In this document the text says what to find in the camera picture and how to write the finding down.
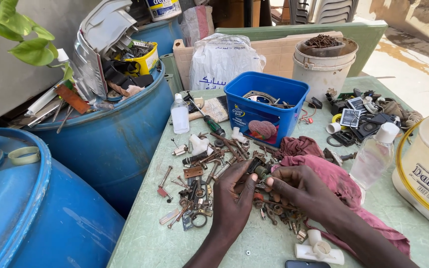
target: person's left hand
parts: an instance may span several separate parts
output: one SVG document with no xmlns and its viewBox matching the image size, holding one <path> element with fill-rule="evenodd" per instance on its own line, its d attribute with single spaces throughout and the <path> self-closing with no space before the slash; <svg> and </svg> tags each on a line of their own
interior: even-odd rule
<svg viewBox="0 0 429 268">
<path fill-rule="evenodd" d="M 232 165 L 214 183 L 213 225 L 210 232 L 222 235 L 233 243 L 244 229 L 253 206 L 257 174 L 245 174 L 251 160 Z M 235 193 L 236 183 L 245 180 L 241 196 Z"/>
</svg>

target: paintbrush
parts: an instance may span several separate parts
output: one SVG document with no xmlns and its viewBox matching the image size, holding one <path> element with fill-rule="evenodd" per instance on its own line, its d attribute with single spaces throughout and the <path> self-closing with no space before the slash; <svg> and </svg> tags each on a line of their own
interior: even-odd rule
<svg viewBox="0 0 429 268">
<path fill-rule="evenodd" d="M 211 116 L 211 118 L 216 123 L 223 122 L 229 119 L 228 101 L 226 100 L 226 95 L 206 100 L 201 110 L 206 115 Z M 203 115 L 200 112 L 190 113 L 188 115 L 189 121 L 195 120 L 198 118 L 203 118 Z"/>
</svg>

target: screwdriver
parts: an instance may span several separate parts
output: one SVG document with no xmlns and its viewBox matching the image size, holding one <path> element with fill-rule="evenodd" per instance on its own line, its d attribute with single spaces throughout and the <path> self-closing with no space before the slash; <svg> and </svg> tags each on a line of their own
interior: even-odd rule
<svg viewBox="0 0 429 268">
<path fill-rule="evenodd" d="M 203 120 L 208 124 L 208 126 L 211 128 L 211 130 L 218 134 L 221 137 L 226 136 L 226 132 L 224 132 L 224 129 L 221 128 L 220 125 L 218 125 L 209 115 L 206 115 L 201 111 L 201 109 L 194 103 L 193 99 L 190 99 L 193 105 L 200 111 L 200 113 L 203 115 Z"/>
</svg>

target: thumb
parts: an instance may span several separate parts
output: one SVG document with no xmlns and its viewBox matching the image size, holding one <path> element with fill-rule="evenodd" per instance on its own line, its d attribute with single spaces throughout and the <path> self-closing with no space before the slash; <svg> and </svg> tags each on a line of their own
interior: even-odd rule
<svg viewBox="0 0 429 268">
<path fill-rule="evenodd" d="M 249 175 L 249 177 L 246 179 L 246 182 L 244 183 L 245 187 L 241 192 L 241 197 L 239 198 L 239 203 L 241 205 L 249 204 L 249 206 L 251 206 L 251 203 L 253 203 L 253 196 L 254 196 L 254 189 L 256 188 L 256 182 L 257 182 L 257 174 L 255 173 Z"/>
<path fill-rule="evenodd" d="M 270 177 L 266 180 L 266 184 L 270 186 L 274 192 L 281 194 L 284 198 L 288 198 L 293 205 L 296 205 L 300 198 L 306 198 L 306 192 L 299 190 L 275 177 Z"/>
</svg>

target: smartphone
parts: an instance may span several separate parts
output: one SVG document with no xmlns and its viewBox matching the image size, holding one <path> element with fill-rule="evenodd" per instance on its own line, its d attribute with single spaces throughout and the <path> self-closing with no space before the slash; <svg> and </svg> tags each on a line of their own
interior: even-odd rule
<svg viewBox="0 0 429 268">
<path fill-rule="evenodd" d="M 330 265 L 326 262 L 288 260 L 286 268 L 330 268 Z"/>
</svg>

